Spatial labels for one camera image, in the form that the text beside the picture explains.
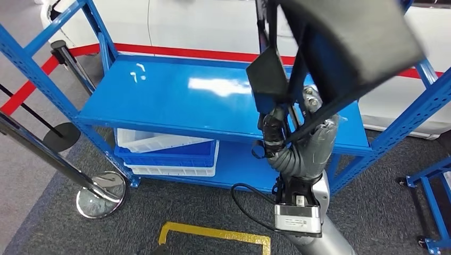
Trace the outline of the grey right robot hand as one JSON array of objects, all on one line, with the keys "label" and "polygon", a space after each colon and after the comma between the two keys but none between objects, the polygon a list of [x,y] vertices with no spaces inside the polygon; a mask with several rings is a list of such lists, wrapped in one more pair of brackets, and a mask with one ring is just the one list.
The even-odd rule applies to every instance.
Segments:
[{"label": "grey right robot hand", "polygon": [[268,164],[285,177],[307,180],[319,177],[335,144],[341,121],[339,114],[330,116],[300,138],[291,138],[307,126],[322,107],[318,88],[315,85],[304,87],[299,109],[294,104],[276,105],[268,94],[253,92],[252,95],[259,113],[257,127],[263,134],[262,140],[253,144],[253,147],[261,147],[262,153],[253,151],[253,156],[267,159]]}]

